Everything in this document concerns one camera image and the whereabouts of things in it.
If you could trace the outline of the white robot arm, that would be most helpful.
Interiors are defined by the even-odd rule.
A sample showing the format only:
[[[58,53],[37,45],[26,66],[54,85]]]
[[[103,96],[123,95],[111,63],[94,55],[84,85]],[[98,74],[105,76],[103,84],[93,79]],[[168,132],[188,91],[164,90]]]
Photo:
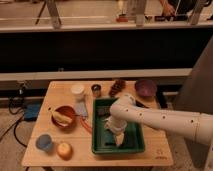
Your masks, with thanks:
[[[115,135],[120,135],[128,122],[143,123],[208,146],[213,142],[213,115],[142,108],[136,105],[131,94],[123,94],[110,106],[110,116],[105,126]]]

